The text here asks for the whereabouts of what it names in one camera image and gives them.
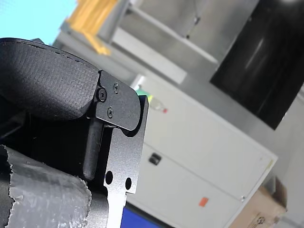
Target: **cabinet door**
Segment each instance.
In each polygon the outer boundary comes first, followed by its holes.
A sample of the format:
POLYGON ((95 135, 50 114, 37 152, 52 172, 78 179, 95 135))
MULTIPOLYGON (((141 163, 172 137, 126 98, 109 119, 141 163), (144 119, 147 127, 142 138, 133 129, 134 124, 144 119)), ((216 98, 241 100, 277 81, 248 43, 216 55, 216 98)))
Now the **cabinet door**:
POLYGON ((275 163, 270 151, 163 80, 146 78, 142 90, 168 109, 150 107, 145 142, 236 199, 275 163))
POLYGON ((161 154, 153 165, 148 160, 154 152, 144 145, 136 194, 128 195, 128 201, 171 226, 224 227, 241 202, 161 154), (208 199, 204 207, 202 198, 208 199))

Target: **black padded cushion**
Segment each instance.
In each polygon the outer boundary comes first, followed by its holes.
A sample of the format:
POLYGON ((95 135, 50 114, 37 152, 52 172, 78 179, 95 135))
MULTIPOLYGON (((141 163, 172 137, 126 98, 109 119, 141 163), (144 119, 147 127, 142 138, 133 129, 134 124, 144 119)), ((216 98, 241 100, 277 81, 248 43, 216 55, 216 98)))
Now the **black padded cushion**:
POLYGON ((35 116, 83 116, 97 81, 98 69, 72 54, 34 41, 0 39, 0 95, 35 116))

